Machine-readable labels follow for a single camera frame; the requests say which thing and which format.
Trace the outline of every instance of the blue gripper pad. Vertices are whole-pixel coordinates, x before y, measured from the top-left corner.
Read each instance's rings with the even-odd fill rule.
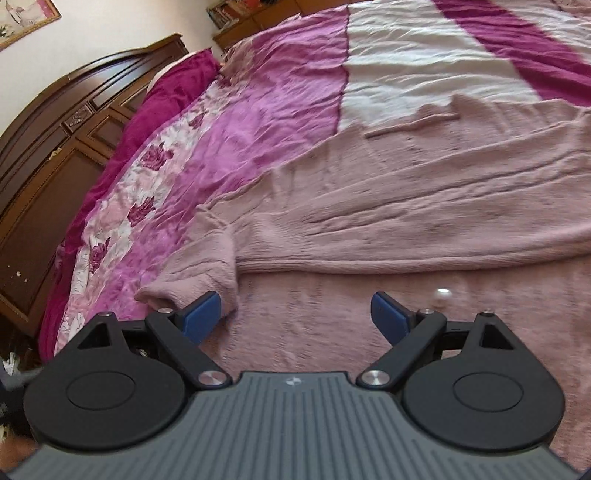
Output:
[[[181,328],[183,334],[195,345],[200,345],[222,316],[222,299],[215,292],[206,293],[177,315],[184,319]]]
[[[409,312],[383,292],[371,299],[371,319],[392,346],[410,333]]]

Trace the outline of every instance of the logo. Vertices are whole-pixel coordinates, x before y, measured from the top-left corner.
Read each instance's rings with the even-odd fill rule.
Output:
[[[291,377],[288,378],[285,381],[285,383],[288,384],[290,387],[297,387],[298,385],[301,385],[301,378]]]

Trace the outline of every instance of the wooden headboard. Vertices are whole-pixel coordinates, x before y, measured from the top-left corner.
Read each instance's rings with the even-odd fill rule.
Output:
[[[96,60],[41,92],[0,137],[4,327],[8,321],[27,335],[37,332],[52,286],[56,248],[69,223],[150,80],[186,53],[176,34]]]

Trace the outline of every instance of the pink knitted sweater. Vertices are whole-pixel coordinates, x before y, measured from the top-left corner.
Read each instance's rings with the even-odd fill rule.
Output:
[[[354,125],[197,209],[184,247],[137,292],[226,313],[205,350],[233,374],[343,370],[388,348],[369,319],[384,290],[410,308],[497,314],[567,397],[555,450],[591,462],[591,112],[455,96]]]

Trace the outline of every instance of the framed picture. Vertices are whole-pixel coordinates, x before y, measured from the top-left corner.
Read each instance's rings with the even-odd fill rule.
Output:
[[[0,0],[0,50],[59,18],[51,0]]]

